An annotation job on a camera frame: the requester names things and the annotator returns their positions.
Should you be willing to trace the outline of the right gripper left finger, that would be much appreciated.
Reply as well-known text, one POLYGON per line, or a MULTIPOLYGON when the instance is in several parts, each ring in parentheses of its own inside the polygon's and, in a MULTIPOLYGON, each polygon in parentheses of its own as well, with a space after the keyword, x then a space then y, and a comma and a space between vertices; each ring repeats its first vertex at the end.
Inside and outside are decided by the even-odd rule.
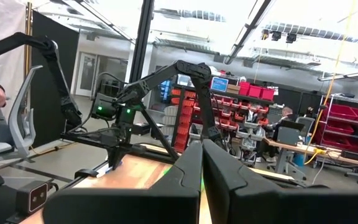
POLYGON ((70 188, 42 211, 45 224, 196 224, 199 221, 203 147, 190 144, 148 189, 70 188))

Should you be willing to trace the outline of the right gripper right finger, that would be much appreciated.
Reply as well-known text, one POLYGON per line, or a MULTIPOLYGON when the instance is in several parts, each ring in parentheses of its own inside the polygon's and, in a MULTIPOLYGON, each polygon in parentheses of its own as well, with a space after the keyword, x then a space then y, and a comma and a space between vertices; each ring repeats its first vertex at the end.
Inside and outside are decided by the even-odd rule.
POLYGON ((284 189, 203 140, 211 221, 230 224, 358 224, 358 191, 284 189))

